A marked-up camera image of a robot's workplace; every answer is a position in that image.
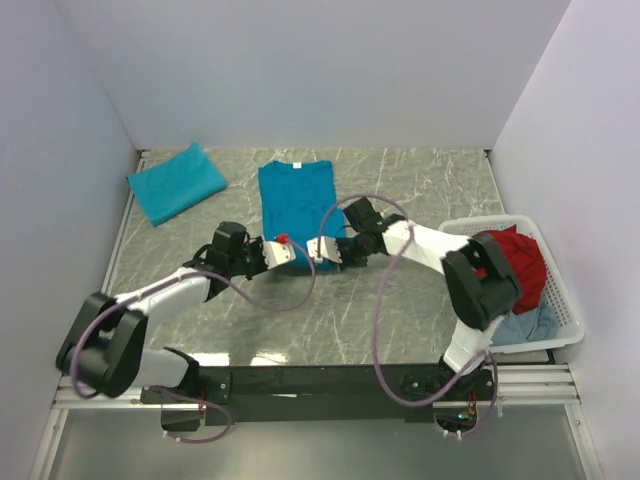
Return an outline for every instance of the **gray floor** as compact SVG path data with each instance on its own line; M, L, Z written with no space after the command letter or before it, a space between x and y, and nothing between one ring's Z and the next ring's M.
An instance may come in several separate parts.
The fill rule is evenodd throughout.
M211 435L208 427L199 435ZM208 445L163 438L158 411L70 413L51 479L584 479L563 407L505 408L458 443L399 420L243 423Z
M144 168L174 151L152 151ZM431 149L212 149L207 153L229 187L157 228L134 201L117 261L112 293L140 288L172 273L224 220L262 231L258 167L273 159L333 162L338 196L374 192L397 200L411 219L431 228L452 218L503 213L482 150ZM378 205L385 212L384 205ZM152 348L172 346L199 354L208 364L357 364L370 361L371 313L388 258L371 258L362 270L323 275L298 310L259 310L227 290L209 303L166 320L150 338ZM307 276L274 271L239 281L251 295L291 303L307 288ZM455 325L444 278L404 262L385 295L381 359L389 363L435 362ZM545 361L545 352L510 357Z

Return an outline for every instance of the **blue t-shirt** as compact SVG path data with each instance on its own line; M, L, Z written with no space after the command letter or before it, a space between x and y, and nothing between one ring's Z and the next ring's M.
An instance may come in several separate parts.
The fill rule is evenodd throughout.
M329 160L293 164L273 161L258 170L262 198L262 228L267 240L285 233L306 248L307 240L318 235L322 217L336 203L333 185L333 166ZM325 225L323 235L344 236L344 214L334 210ZM296 259L289 265L307 267L307 260L296 251ZM318 265L330 268L328 262Z

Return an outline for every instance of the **white wall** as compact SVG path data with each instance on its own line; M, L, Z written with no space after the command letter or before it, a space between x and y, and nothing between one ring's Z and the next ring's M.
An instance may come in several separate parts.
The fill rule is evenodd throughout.
M607 478L640 469L640 2L573 0L491 156L586 318L568 352Z
M569 0L56 0L138 147L492 147Z
M26 478L54 359L99 289L133 147L50 0L0 14L0 476Z

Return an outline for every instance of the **metal frame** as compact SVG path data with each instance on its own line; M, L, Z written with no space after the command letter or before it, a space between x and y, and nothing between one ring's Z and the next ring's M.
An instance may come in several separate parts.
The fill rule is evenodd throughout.
M146 163L145 157L147 157L147 152L143 151L137 171L143 169ZM132 203L133 193L129 192L115 246L102 284L103 291L108 291L111 286L111 274L120 256L122 237ZM499 409L503 405L565 405L571 422L571 430L585 472L587 472L588 480L604 478L597 462L593 442L582 416L579 395L569 367L567 365L548 364L499 365L498 372L500 377L498 387ZM197 404L142 404L140 403L141 394L142 390L140 388L131 388L116 399L98 396L91 400L84 400L75 395L69 378L61 377L29 478L32 480L46 480L49 478L70 410L198 409ZM488 403L488 401L480 401L478 405L486 406ZM466 402L439 401L435 402L433 406L436 408L457 408L466 406Z

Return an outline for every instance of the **table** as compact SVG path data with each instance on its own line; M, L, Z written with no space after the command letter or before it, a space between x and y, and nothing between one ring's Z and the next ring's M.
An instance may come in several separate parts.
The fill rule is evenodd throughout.
M217 225L232 220L252 236L262 233L258 167L271 160L334 165L338 196L380 193L398 201L417 223L438 228L452 218L504 213L484 151L437 149L206 149L229 186L154 228L135 200L125 212L107 291L121 293L172 273ZM143 153L140 169L177 151ZM379 202L379 210L391 213ZM305 305L290 313L258 309L226 290L185 311L147 337L147 346L171 346L206 365L328 365L370 363L375 292L389 259L378 255L364 269L320 274ZM250 295L288 304L307 289L308 274L287 270L238 280ZM444 277L402 262L385 292L380 319L380 358L386 363L433 363L444 353L455 314ZM546 352L503 355L502 362L546 362Z

